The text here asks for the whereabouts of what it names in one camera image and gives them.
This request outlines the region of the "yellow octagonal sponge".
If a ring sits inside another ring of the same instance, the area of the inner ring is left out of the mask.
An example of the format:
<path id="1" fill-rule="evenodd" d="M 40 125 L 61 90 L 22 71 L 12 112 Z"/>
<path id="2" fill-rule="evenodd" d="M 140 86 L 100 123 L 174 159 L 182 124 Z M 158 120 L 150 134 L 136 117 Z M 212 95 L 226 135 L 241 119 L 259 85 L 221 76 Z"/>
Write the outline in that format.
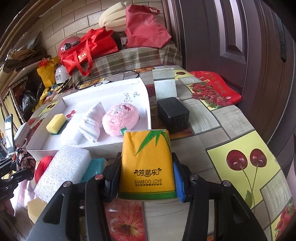
<path id="1" fill-rule="evenodd" d="M 36 223 L 39 216 L 45 209 L 47 203 L 41 200 L 39 197 L 31 200 L 27 204 L 28 216 L 33 223 Z"/>

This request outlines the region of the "black charger box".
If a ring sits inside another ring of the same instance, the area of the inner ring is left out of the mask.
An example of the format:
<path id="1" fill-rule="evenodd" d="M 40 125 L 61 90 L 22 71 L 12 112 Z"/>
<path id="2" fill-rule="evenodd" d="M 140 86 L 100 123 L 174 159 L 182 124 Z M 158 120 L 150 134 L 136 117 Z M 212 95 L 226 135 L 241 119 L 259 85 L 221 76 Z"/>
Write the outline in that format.
<path id="1" fill-rule="evenodd" d="M 158 116 L 169 133 L 177 133 L 188 128 L 190 111 L 175 97 L 157 101 Z"/>

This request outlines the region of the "matte red fabric bag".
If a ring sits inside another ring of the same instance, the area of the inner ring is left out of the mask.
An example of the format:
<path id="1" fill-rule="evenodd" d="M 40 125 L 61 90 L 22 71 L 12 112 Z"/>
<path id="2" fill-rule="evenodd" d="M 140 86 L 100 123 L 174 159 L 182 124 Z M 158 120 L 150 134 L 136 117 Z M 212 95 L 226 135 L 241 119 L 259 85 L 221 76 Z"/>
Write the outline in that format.
<path id="1" fill-rule="evenodd" d="M 160 11 L 146 5 L 126 7 L 127 48 L 162 48 L 171 41 L 171 35 L 156 15 Z"/>

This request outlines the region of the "yellow green sponge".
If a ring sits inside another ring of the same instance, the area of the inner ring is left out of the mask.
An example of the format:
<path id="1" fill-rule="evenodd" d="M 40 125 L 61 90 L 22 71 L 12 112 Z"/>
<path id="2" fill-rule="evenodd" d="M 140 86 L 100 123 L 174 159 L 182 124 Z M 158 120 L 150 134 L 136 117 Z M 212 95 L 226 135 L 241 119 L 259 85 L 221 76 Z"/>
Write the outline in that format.
<path id="1" fill-rule="evenodd" d="M 64 116 L 63 113 L 56 114 L 46 126 L 46 130 L 50 134 L 57 134 L 62 126 L 66 123 L 66 121 L 66 116 Z"/>

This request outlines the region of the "red plush toy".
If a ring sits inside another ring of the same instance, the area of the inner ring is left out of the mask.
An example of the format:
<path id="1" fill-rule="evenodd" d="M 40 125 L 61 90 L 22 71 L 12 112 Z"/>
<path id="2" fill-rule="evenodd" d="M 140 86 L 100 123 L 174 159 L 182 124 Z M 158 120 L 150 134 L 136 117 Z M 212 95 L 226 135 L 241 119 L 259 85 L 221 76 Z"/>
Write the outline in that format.
<path id="1" fill-rule="evenodd" d="M 54 156 L 44 156 L 41 161 L 39 162 L 36 171 L 35 171 L 35 182 L 36 184 L 45 173 L 46 169 L 48 168 L 49 164 L 53 160 Z"/>

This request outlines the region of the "white round-logo device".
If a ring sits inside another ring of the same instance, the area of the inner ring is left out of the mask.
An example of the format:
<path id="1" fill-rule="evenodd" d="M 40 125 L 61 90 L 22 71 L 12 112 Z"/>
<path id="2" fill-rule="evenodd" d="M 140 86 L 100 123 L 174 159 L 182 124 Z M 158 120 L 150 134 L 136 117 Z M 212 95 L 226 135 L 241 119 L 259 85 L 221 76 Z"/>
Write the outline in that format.
<path id="1" fill-rule="evenodd" d="M 112 83 L 112 81 L 103 80 L 103 81 L 97 82 L 94 86 L 100 86 L 100 85 L 104 85 L 104 84 L 108 84 L 108 83 Z"/>

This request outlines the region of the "dark brown door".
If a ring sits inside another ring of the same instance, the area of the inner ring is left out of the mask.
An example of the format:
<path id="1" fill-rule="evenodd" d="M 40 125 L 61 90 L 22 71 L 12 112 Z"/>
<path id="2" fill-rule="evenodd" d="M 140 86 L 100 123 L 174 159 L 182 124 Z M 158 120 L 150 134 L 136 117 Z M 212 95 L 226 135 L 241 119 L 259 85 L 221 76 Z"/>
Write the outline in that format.
<path id="1" fill-rule="evenodd" d="M 218 73 L 279 163 L 295 157 L 295 40 L 263 1 L 164 1 L 188 71 Z"/>

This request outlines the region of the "grey metal phone stand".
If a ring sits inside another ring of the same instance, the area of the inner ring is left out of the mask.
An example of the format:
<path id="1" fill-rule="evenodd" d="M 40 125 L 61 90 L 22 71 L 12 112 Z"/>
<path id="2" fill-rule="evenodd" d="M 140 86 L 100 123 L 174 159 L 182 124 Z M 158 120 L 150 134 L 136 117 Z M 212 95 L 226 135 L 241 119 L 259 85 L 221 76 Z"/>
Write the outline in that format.
<path id="1" fill-rule="evenodd" d="M 174 68 L 161 68 L 152 70 L 156 99 L 177 97 Z"/>

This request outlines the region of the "glossy red tote bag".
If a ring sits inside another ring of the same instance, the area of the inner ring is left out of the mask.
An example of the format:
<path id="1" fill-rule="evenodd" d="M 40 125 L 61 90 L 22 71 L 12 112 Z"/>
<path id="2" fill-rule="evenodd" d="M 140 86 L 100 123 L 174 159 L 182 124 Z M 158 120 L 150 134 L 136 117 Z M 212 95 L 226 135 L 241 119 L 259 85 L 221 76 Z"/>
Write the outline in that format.
<path id="1" fill-rule="evenodd" d="M 89 75 L 93 60 L 111 53 L 118 52 L 118 46 L 113 38 L 113 30 L 105 27 L 89 30 L 80 43 L 61 54 L 61 64 L 69 75 L 79 70 L 83 76 Z"/>

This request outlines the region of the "teal tissue pack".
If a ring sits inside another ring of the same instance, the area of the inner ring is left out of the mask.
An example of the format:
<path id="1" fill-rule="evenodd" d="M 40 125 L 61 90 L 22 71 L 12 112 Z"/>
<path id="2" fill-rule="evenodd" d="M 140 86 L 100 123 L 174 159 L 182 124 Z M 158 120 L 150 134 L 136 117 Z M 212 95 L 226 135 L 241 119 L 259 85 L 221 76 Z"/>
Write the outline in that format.
<path id="1" fill-rule="evenodd" d="M 81 183 L 87 182 L 97 174 L 102 174 L 106 165 L 107 161 L 104 158 L 92 159 L 85 174 L 83 175 L 83 178 L 81 179 Z"/>

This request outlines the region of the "white shallow cardboard box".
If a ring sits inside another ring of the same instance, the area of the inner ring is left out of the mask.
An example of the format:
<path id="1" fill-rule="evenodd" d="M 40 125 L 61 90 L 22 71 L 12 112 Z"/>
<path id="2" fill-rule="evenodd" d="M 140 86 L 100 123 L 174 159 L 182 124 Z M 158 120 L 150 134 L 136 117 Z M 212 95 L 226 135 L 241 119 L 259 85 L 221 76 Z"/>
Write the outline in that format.
<path id="1" fill-rule="evenodd" d="M 55 154 L 63 146 L 85 148 L 93 158 L 112 158 L 121 150 L 123 136 L 107 134 L 102 118 L 114 106 L 117 112 L 124 113 L 132 105 L 138 110 L 138 121 L 131 130 L 150 130 L 149 96 L 140 78 L 102 84 L 63 97 L 43 119 L 27 150 L 38 160 Z M 63 114 L 67 123 L 60 133 L 54 135 L 47 131 L 46 126 L 57 114 Z"/>

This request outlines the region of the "white foam block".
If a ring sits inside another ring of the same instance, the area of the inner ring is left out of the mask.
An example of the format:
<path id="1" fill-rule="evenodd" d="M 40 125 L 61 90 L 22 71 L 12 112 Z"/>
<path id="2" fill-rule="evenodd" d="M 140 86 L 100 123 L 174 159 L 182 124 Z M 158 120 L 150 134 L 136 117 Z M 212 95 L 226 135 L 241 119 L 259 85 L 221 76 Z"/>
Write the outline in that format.
<path id="1" fill-rule="evenodd" d="M 91 155 L 87 149 L 73 146 L 62 147 L 39 179 L 34 193 L 48 203 L 64 182 L 79 183 L 90 162 Z"/>

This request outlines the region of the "yellow plastic bag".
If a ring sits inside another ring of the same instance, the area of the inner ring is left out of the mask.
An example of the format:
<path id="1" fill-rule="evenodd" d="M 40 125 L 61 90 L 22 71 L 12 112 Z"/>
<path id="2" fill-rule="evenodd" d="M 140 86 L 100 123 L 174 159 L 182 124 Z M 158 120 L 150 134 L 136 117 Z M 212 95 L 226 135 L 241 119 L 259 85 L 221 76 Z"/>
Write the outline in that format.
<path id="1" fill-rule="evenodd" d="M 43 58 L 37 67 L 37 73 L 41 77 L 45 87 L 52 87 L 55 83 L 55 71 L 60 65 L 58 56 L 54 58 Z"/>

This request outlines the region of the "red bag on floor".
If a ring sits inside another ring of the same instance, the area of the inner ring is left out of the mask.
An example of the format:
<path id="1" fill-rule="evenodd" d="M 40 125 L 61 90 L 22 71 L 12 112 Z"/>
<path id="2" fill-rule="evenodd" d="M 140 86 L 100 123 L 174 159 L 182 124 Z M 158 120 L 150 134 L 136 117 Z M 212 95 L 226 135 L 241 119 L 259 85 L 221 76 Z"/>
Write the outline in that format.
<path id="1" fill-rule="evenodd" d="M 201 81 L 190 85 L 193 99 L 206 102 L 208 108 L 217 109 L 241 102 L 241 95 L 231 89 L 217 73 L 209 71 L 190 73 Z"/>

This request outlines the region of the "cream foam roll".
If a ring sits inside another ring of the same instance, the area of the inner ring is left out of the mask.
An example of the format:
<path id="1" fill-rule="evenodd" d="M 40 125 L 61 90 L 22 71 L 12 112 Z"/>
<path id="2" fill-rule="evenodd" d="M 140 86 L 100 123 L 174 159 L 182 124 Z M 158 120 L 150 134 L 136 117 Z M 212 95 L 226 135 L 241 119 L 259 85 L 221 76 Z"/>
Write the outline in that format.
<path id="1" fill-rule="evenodd" d="M 121 1 L 105 10 L 99 18 L 99 26 L 114 32 L 124 32 L 126 30 L 126 8 L 130 1 Z"/>

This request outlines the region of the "red helmet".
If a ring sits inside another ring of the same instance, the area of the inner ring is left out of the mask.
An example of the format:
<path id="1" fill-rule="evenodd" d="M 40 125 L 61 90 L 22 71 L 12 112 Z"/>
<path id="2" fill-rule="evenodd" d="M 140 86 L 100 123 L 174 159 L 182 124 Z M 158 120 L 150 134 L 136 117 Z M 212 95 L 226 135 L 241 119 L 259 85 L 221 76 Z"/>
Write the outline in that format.
<path id="1" fill-rule="evenodd" d="M 65 40 L 63 40 L 58 48 L 59 59 L 61 59 L 62 53 L 78 45 L 80 43 L 80 39 L 81 38 L 77 36 L 70 36 L 70 37 L 67 37 Z"/>

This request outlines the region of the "white helmet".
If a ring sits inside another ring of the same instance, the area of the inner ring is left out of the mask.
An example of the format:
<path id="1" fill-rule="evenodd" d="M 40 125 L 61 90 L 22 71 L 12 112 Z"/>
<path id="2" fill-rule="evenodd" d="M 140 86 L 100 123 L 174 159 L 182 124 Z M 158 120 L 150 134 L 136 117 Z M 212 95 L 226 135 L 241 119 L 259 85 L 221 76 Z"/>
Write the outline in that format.
<path id="1" fill-rule="evenodd" d="M 56 69 L 56 72 L 55 72 L 56 84 L 65 83 L 70 77 L 71 76 L 67 72 L 65 66 L 61 65 Z"/>

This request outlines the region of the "plaid covered bench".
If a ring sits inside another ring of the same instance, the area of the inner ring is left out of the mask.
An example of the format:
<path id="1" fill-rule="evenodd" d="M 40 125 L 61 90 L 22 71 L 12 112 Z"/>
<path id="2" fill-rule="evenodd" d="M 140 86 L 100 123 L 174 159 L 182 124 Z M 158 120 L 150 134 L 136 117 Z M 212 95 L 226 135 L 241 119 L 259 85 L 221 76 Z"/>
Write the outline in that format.
<path id="1" fill-rule="evenodd" d="M 128 48 L 116 53 L 108 54 L 93 60 L 92 70 L 89 75 L 83 76 L 79 70 L 74 70 L 72 75 L 73 86 L 78 87 L 99 77 L 134 71 L 140 68 L 178 65 L 182 66 L 183 58 L 173 42 L 163 48 Z"/>

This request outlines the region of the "dark patterned scrunchie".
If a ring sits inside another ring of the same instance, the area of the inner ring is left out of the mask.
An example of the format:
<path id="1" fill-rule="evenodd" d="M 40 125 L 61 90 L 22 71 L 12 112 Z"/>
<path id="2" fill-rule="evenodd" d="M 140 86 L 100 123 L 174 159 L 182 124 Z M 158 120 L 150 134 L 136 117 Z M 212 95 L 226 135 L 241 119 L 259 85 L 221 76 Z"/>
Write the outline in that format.
<path id="1" fill-rule="evenodd" d="M 32 180 L 34 178 L 36 168 L 36 160 L 34 157 L 22 147 L 16 148 L 16 170 L 29 170 L 28 180 Z"/>

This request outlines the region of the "pink plush toy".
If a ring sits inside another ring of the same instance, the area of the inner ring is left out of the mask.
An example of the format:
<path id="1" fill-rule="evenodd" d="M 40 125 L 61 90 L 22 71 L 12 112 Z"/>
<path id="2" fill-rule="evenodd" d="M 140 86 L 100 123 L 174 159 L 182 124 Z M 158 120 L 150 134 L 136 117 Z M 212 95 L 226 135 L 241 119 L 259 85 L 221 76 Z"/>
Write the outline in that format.
<path id="1" fill-rule="evenodd" d="M 138 109 L 129 103 L 121 103 L 112 107 L 102 118 L 105 132 L 113 137 L 121 136 L 121 130 L 132 130 L 139 120 Z"/>

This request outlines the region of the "white folded cloth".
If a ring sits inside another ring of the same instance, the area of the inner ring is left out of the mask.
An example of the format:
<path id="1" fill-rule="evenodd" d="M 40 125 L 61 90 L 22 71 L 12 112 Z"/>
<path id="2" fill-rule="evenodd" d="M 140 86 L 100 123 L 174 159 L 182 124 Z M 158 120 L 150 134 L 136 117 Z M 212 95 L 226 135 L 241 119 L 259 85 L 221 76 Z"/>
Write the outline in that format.
<path id="1" fill-rule="evenodd" d="M 88 112 L 76 115 L 72 119 L 74 121 L 74 138 L 72 143 L 79 145 L 82 138 L 93 143 L 98 142 L 102 118 L 105 114 L 102 103 L 98 102 Z"/>

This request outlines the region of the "fruit pattern tablecloth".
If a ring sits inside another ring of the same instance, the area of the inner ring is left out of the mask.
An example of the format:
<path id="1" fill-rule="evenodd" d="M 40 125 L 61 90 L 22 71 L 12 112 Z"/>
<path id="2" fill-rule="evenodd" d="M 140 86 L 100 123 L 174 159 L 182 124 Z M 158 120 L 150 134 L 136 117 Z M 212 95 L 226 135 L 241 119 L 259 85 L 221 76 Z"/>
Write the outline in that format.
<path id="1" fill-rule="evenodd" d="M 230 181 L 251 205 L 268 240 L 295 240 L 288 230 L 295 219 L 295 199 L 275 156 L 235 105 L 208 108 L 206 102 L 193 99 L 190 87 L 201 82 L 179 66 L 175 70 L 177 98 L 189 109 L 188 128 L 170 135 L 171 147 L 181 163 L 210 182 Z M 151 125 L 162 129 L 159 119 L 152 70 L 116 74 L 112 82 L 140 78 L 149 96 Z M 49 111 L 72 90 L 41 106 L 29 120 L 28 143 Z"/>

